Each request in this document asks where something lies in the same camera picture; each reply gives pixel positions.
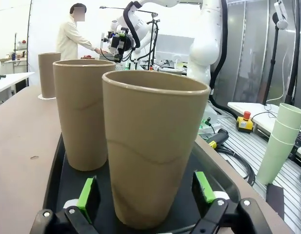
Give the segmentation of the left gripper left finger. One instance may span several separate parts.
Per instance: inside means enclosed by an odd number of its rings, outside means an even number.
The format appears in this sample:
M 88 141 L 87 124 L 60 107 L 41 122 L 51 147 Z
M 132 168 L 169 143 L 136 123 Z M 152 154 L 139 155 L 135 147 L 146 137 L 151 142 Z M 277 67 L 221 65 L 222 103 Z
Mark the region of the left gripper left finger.
M 40 210 L 33 222 L 32 234 L 97 234 L 94 227 L 100 206 L 97 177 L 88 178 L 75 206 L 59 212 Z

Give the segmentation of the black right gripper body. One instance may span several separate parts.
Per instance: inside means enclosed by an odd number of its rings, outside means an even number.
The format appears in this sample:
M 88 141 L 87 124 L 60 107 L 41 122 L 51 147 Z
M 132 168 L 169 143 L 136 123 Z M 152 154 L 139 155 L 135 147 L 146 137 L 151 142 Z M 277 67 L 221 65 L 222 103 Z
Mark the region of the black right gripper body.
M 114 56 L 114 61 L 122 61 L 126 51 L 131 49 L 131 36 L 128 28 L 121 28 L 112 36 L 110 52 Z

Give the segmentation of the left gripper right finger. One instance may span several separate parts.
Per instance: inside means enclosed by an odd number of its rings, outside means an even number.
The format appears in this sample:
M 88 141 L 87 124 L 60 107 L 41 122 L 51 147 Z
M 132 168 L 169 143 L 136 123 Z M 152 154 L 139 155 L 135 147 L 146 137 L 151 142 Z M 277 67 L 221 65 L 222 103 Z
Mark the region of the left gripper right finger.
M 207 177 L 195 171 L 191 186 L 201 218 L 192 228 L 192 234 L 216 234 L 221 228 L 230 228 L 235 234 L 270 234 L 259 205 L 252 198 L 239 202 L 216 198 Z

